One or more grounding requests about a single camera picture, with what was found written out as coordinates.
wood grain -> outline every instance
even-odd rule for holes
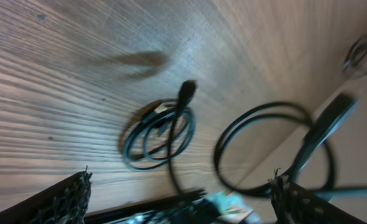
[[[130,172],[117,147],[136,110],[188,79],[197,133],[176,164],[185,187],[216,191],[211,152],[227,125],[268,101],[315,109],[366,31],[357,0],[0,0],[0,211],[87,165],[89,212],[172,194],[165,169]],[[225,172],[240,178],[293,128],[245,131]]]

beige wall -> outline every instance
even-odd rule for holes
[[[347,81],[316,111],[315,117],[342,91],[354,93],[359,100],[353,114],[330,138],[338,162],[338,185],[367,185],[367,77]],[[254,185],[255,182],[272,177],[274,168],[286,169],[297,153],[306,131],[304,128],[297,128],[247,178],[247,184]],[[304,187],[318,186],[324,182],[326,171],[323,151],[318,150],[302,172],[299,184]],[[248,201],[265,221],[276,220],[270,201]],[[335,199],[332,203],[367,222],[367,198]]]

dark spot on wood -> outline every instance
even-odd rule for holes
[[[37,15],[37,18],[43,21],[45,19],[45,15],[44,14]]]

wooden surface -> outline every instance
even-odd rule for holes
[[[0,0],[0,211],[87,165],[89,212],[171,194],[164,168],[130,172],[117,148],[136,110],[188,79],[197,133],[176,164],[184,187],[216,191],[211,151],[227,125],[273,100],[315,109],[365,31],[358,0]],[[292,128],[245,131],[225,172],[237,180]]]

